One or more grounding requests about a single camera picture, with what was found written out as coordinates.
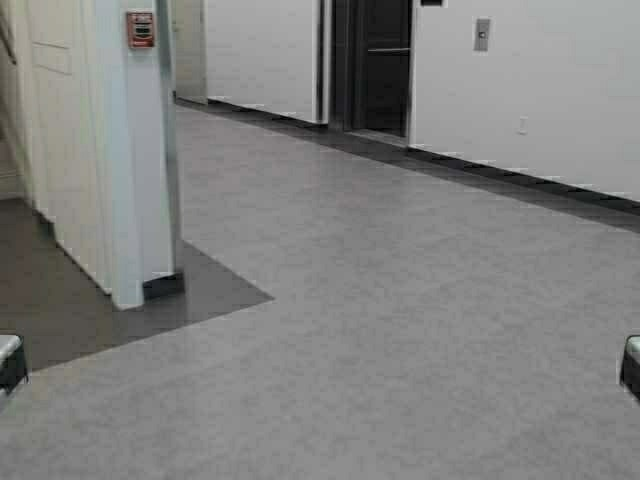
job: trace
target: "hallway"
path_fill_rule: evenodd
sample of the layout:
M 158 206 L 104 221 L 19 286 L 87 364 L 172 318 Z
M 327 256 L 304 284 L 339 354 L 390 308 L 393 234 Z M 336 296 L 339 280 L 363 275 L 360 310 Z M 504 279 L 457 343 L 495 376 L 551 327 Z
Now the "hallway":
M 274 300 L 36 372 L 3 479 L 640 476 L 637 217 L 205 110 L 184 239 Z

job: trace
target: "doorway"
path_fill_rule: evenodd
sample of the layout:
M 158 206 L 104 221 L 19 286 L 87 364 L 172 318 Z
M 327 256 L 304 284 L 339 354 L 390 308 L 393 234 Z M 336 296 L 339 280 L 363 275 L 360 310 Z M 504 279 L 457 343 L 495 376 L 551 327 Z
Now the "doorway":
M 406 145 L 413 0 L 336 0 L 332 123 Z

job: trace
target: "door handle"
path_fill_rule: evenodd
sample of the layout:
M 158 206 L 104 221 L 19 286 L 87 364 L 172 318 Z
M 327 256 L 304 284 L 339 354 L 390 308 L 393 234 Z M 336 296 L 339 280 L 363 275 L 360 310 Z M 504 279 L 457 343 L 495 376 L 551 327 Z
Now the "door handle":
M 410 52 L 410 47 L 404 48 L 369 48 L 367 50 L 368 53 L 401 53 L 401 52 Z

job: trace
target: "red fire alarm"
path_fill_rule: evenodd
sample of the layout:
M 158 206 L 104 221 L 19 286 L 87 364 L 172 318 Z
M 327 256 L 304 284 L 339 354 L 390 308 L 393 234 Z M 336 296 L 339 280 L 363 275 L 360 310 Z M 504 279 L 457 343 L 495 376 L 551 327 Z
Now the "red fire alarm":
M 153 48 L 156 45 L 156 33 L 151 12 L 127 12 L 127 34 L 129 48 Z

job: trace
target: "dark door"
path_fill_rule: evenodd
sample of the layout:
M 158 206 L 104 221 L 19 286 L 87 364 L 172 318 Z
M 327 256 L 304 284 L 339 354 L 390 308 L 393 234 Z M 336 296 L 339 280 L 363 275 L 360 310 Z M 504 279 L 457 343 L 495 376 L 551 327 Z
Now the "dark door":
M 360 0 L 355 54 L 355 128 L 405 134 L 412 3 L 412 0 Z

